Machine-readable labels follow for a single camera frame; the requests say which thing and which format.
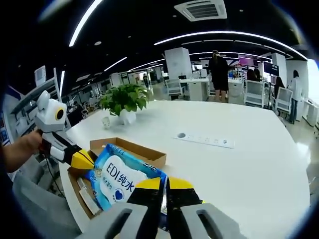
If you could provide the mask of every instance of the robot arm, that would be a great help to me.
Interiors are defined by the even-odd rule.
[[[44,91],[37,101],[39,112],[34,121],[42,134],[42,148],[62,163],[78,169],[93,169],[94,162],[89,154],[68,138],[63,131],[66,120],[66,105]]]

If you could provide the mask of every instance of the cardboard box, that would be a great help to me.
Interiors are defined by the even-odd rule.
[[[88,152],[92,159],[95,161],[103,151],[105,145],[108,143],[112,143],[117,147],[123,149],[124,151],[128,152],[129,154],[133,155],[134,157],[156,167],[162,169],[166,162],[166,154],[158,152],[156,150],[143,147],[141,145],[123,140],[121,138],[106,138],[106,139],[99,139],[90,142],[90,151]],[[94,218],[94,215],[91,213],[89,208],[86,206],[85,202],[83,201],[82,197],[80,196],[80,187],[77,183],[77,179],[82,177],[87,173],[87,170],[77,170],[74,168],[69,168],[69,178],[76,194],[77,199],[79,200],[83,210],[88,215],[90,219]],[[90,181],[83,179],[84,184],[87,187],[87,191],[94,199],[93,190],[91,187]]]

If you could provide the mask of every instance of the robot camera eye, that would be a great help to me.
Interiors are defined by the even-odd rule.
[[[57,112],[56,112],[56,114],[55,114],[55,119],[56,119],[56,120],[62,119],[63,114],[64,114],[63,109],[58,109]]]

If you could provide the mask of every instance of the green plant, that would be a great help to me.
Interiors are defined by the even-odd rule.
[[[120,115],[123,109],[136,112],[138,107],[146,108],[149,101],[147,90],[139,85],[127,84],[118,87],[112,87],[100,99],[100,106],[103,109],[109,109],[110,114]]]

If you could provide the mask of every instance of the ceiling air conditioner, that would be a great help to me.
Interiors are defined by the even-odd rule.
[[[195,0],[174,7],[190,21],[227,18],[223,0]]]

